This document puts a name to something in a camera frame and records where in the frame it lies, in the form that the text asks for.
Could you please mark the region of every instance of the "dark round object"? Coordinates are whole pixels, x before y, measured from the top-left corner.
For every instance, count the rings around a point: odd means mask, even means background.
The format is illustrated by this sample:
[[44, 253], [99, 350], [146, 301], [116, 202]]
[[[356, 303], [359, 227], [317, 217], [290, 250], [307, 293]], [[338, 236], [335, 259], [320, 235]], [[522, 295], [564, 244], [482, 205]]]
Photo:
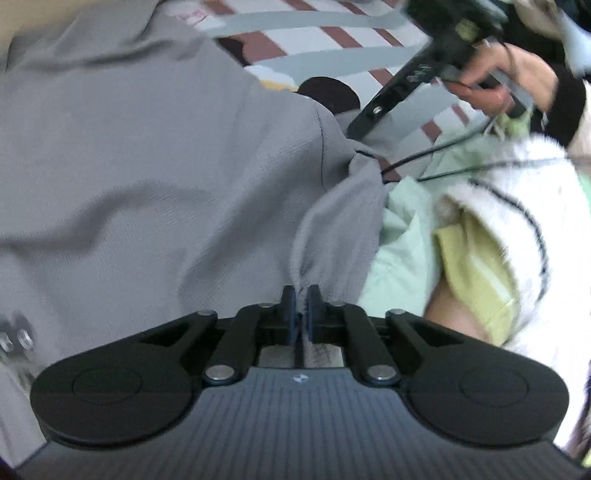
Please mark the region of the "dark round object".
[[127, 344], [62, 360], [31, 389], [31, 406], [52, 440], [112, 447], [175, 423], [193, 399], [191, 379], [162, 347]]
[[333, 115], [361, 108], [353, 89], [330, 77], [311, 77], [300, 85], [296, 93], [316, 100]]
[[489, 447], [544, 438], [569, 405], [564, 382], [550, 368], [482, 345], [436, 349], [410, 381], [408, 398], [436, 430]]
[[100, 367], [82, 372], [73, 383], [74, 395], [96, 405], [133, 397], [142, 388], [142, 377], [127, 368]]

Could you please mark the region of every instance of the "light green cloth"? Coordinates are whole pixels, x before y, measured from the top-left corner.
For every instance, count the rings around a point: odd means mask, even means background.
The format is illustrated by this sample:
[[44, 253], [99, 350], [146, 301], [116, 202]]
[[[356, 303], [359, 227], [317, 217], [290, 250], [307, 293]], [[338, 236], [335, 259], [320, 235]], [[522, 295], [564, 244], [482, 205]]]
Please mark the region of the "light green cloth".
[[[481, 122], [482, 118], [477, 119], [468, 128], [476, 128]], [[528, 135], [529, 118], [526, 115], [518, 121], [501, 118], [498, 124], [507, 137]], [[437, 144], [462, 134], [441, 135]], [[501, 139], [498, 137], [478, 135], [457, 147], [437, 153], [423, 176], [478, 166], [499, 142]], [[390, 191], [379, 250], [358, 301], [368, 315], [384, 317], [388, 310], [394, 308], [416, 315], [424, 313], [442, 268], [433, 236], [440, 226], [434, 204], [448, 187], [470, 176], [466, 173], [425, 183], [407, 177]], [[591, 208], [591, 181], [585, 176], [581, 176], [580, 181]], [[483, 322], [491, 328], [490, 319]], [[502, 343], [499, 332], [494, 330], [493, 336], [495, 343]]]
[[372, 317], [390, 309], [422, 315], [441, 276], [432, 232], [438, 227], [433, 197], [407, 177], [389, 193], [380, 247], [359, 298]]

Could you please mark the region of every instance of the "gray cloth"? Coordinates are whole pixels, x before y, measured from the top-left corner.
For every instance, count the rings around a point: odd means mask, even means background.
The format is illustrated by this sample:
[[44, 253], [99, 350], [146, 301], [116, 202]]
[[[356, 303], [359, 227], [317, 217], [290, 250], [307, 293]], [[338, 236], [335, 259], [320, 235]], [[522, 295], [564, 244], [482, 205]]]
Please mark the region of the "gray cloth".
[[[0, 62], [0, 312], [33, 325], [38, 365], [289, 283], [300, 307], [313, 283], [354, 303], [378, 247], [377, 163], [156, 3], [93, 7]], [[15, 464], [41, 436], [5, 372], [0, 392]]]

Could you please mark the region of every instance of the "white fleece jacket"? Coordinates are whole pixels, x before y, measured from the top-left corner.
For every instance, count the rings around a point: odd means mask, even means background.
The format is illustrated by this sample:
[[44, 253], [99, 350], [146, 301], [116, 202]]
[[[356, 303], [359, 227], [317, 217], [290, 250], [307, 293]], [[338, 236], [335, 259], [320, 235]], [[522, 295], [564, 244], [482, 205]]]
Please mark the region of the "white fleece jacket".
[[441, 213], [454, 223], [460, 209], [470, 210], [501, 245], [519, 292], [505, 347], [547, 365], [566, 383], [570, 403], [555, 443], [569, 450], [591, 359], [589, 207], [554, 140], [538, 136], [502, 144], [489, 163], [503, 162], [512, 166], [451, 187]]

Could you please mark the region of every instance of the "wrinkled gray fabric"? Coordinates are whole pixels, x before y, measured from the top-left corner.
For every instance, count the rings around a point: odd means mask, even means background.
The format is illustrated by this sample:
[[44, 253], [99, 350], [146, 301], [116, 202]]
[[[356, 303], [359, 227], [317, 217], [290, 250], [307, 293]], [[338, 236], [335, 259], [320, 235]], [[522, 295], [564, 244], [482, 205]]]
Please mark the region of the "wrinkled gray fabric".
[[[374, 160], [156, 3], [94, 7], [0, 64], [0, 312], [43, 365], [288, 283], [355, 302], [378, 246]], [[2, 371], [0, 392], [15, 464], [41, 436]]]

